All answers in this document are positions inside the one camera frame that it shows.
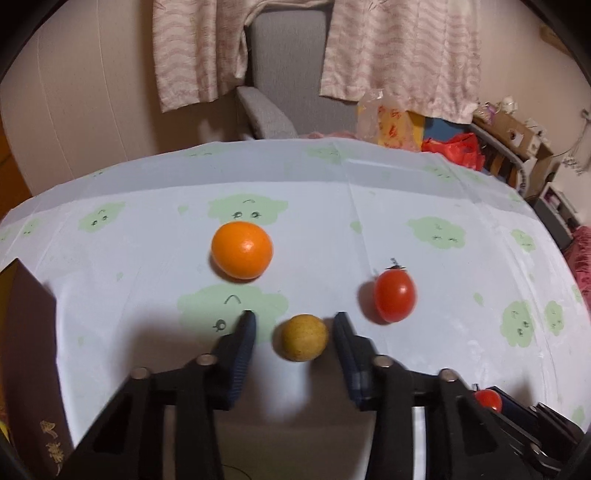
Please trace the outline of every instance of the chair backrest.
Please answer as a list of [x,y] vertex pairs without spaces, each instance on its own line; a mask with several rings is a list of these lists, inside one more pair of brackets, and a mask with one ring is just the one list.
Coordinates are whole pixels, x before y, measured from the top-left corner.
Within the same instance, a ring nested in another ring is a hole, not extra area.
[[265,10],[248,31],[252,84],[298,134],[355,131],[356,104],[319,96],[332,7]]

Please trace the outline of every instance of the red cherry tomato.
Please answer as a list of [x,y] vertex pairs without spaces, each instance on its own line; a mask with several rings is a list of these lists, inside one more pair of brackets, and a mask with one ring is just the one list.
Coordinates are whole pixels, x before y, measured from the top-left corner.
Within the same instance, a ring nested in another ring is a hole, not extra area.
[[474,397],[483,407],[492,408],[494,411],[498,412],[503,409],[503,401],[501,396],[494,390],[479,390],[474,392]]
[[417,302],[413,279],[402,268],[386,270],[375,281],[374,302],[386,322],[405,319]]

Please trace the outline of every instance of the small round fruit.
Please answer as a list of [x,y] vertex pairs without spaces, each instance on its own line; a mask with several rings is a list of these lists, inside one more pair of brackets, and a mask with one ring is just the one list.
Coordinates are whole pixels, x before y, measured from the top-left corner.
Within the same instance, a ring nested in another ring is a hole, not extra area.
[[222,225],[212,239],[212,257],[233,278],[260,277],[273,258],[273,243],[258,225],[231,222]]
[[307,362],[319,356],[329,341],[329,331],[314,315],[296,315],[281,330],[285,356],[294,362]]
[[386,270],[375,281],[374,302],[386,322],[405,319],[417,302],[413,279],[400,267]]
[[494,390],[479,390],[474,392],[474,398],[483,407],[492,408],[494,411],[501,412],[503,409],[503,400],[501,396]]

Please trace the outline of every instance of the chair armrest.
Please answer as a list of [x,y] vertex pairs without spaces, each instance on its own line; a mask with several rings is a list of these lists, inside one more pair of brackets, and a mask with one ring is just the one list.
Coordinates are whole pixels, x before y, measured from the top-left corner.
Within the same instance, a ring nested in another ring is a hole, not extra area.
[[297,138],[291,121],[265,95],[254,87],[237,87],[238,100],[251,123],[255,138]]

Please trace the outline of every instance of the white wall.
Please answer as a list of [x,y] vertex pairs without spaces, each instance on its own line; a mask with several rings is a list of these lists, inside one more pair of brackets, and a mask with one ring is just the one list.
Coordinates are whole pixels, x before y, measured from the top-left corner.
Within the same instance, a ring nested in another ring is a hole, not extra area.
[[[540,20],[520,0],[482,1],[483,101],[512,95],[519,104],[516,117],[534,118],[548,129],[555,153],[570,148],[583,127],[581,110],[591,106],[591,87],[573,59],[545,43]],[[578,159],[591,153],[591,131]],[[556,183],[584,221],[591,223],[591,174],[577,177],[560,167]]]
[[236,139],[233,95],[161,113],[151,0],[69,0],[0,85],[2,119],[31,192],[122,161]]
[[[0,85],[7,136],[36,194],[99,168],[236,136],[233,98],[160,113],[151,0],[69,0],[33,36]],[[544,43],[520,0],[481,3],[481,99],[513,95],[517,117],[546,126],[559,153],[582,126],[591,89],[574,60]],[[591,151],[582,149],[581,160]],[[591,174],[557,181],[591,222]]]

